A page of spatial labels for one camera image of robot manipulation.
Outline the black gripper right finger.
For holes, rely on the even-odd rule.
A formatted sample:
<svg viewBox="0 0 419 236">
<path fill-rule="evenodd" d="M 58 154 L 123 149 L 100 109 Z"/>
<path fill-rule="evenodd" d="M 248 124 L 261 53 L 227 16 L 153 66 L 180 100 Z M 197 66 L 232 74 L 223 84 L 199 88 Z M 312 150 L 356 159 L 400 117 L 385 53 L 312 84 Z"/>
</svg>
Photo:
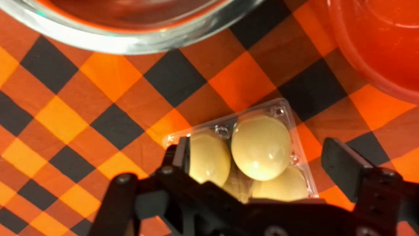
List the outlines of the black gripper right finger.
<svg viewBox="0 0 419 236">
<path fill-rule="evenodd" d="M 325 140 L 321 166 L 351 202 L 379 195 L 377 168 L 339 140 Z"/>
</svg>

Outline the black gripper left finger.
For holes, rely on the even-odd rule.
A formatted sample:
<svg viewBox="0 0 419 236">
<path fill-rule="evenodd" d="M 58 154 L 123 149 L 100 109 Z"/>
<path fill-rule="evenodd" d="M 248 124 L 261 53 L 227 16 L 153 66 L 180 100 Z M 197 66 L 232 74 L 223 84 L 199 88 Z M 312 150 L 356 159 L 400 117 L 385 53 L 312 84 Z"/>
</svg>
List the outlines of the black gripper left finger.
<svg viewBox="0 0 419 236">
<path fill-rule="evenodd" d="M 178 167 L 183 172 L 190 171 L 190 140 L 187 137 L 182 137 L 177 145 L 166 149 L 163 166 Z"/>
</svg>

